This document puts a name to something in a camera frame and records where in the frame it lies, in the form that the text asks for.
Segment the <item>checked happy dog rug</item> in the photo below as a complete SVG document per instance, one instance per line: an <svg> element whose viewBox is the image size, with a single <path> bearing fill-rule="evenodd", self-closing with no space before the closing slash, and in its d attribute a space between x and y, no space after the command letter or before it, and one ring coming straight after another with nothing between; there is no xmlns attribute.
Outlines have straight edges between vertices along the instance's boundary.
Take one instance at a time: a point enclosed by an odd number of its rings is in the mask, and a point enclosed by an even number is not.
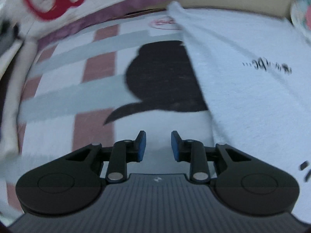
<svg viewBox="0 0 311 233"><path fill-rule="evenodd" d="M22 213L21 175L83 146L112 146L147 133L134 173L183 173L170 134L213 145L211 119L165 11L144 12L88 27L42 50L26 77L17 115L19 153L1 161L1 215Z"/></svg>

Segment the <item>stack of folded clothes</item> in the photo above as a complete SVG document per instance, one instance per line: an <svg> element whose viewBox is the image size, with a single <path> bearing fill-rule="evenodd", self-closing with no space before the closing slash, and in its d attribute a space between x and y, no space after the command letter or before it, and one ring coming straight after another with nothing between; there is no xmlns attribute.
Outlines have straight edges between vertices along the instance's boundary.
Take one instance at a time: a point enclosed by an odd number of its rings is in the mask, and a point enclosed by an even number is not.
<svg viewBox="0 0 311 233"><path fill-rule="evenodd" d="M1 161L19 153L17 115L37 50L36 41L19 35L18 24L1 22Z"/></svg>

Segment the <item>light grey printed t-shirt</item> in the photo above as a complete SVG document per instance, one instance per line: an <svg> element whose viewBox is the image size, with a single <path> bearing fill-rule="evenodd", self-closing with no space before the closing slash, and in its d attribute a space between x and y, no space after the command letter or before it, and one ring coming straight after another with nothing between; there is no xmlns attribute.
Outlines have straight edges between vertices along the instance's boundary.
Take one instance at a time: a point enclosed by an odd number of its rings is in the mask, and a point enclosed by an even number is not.
<svg viewBox="0 0 311 233"><path fill-rule="evenodd" d="M181 31L213 139L290 173L294 215L310 222L310 45L285 19L229 10L167 14Z"/></svg>

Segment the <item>floral patchwork quilt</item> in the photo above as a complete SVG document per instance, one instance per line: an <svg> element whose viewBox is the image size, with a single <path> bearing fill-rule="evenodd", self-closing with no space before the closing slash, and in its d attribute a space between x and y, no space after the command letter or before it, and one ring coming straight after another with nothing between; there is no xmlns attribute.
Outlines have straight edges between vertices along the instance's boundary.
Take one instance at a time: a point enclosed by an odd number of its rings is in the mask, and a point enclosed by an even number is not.
<svg viewBox="0 0 311 233"><path fill-rule="evenodd" d="M293 0L290 19L294 27L310 41L310 0Z"/></svg>

